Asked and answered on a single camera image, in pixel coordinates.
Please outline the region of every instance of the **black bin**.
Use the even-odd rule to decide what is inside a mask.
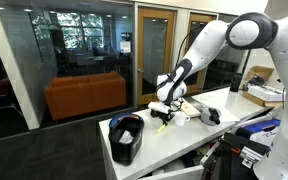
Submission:
[[[113,160],[123,165],[130,165],[142,145],[144,121],[137,115],[129,115],[119,118],[116,124],[111,128],[108,135]],[[134,137],[128,144],[120,143],[124,131],[130,132]]]

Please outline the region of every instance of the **equipment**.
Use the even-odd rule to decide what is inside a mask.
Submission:
[[[182,97],[186,93],[184,79],[206,67],[227,45],[241,50],[265,48],[272,56],[287,90],[286,103],[271,152],[254,165],[254,172],[259,179],[288,179],[288,17],[273,21],[264,14],[247,13],[230,24],[211,21],[175,69],[158,76],[157,97],[165,105]]]

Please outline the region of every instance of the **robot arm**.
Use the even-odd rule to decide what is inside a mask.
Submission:
[[[170,74],[157,78],[157,97],[168,105],[186,93],[183,82],[203,69],[227,44],[235,49],[255,49],[268,46],[277,34],[277,24],[260,13],[247,13],[229,26],[223,21],[211,21],[194,40],[184,58]]]

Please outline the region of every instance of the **window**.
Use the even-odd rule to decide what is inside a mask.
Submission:
[[[57,13],[66,48],[104,46],[103,20],[95,14]]]

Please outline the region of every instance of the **gray floor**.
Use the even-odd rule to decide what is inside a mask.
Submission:
[[[96,120],[0,140],[0,180],[105,179]]]

